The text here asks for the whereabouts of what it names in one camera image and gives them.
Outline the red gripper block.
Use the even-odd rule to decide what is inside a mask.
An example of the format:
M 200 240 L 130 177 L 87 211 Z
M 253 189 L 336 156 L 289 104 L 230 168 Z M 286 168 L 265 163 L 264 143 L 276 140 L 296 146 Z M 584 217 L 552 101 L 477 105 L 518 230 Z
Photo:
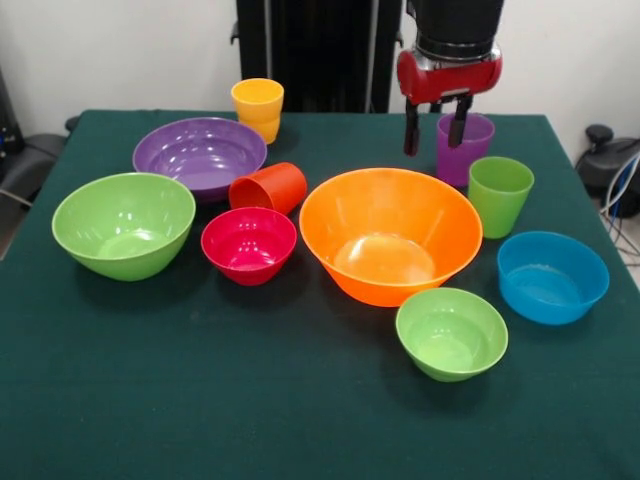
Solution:
M 419 113 L 416 105 L 448 102 L 457 105 L 450 123 L 448 146 L 457 148 L 464 139 L 468 111 L 473 96 L 491 90 L 502 73 L 503 57 L 499 47 L 488 56 L 467 63 L 429 59 L 414 50 L 403 50 L 397 60 L 396 72 L 405 102 L 404 153 L 414 157 L 419 148 Z

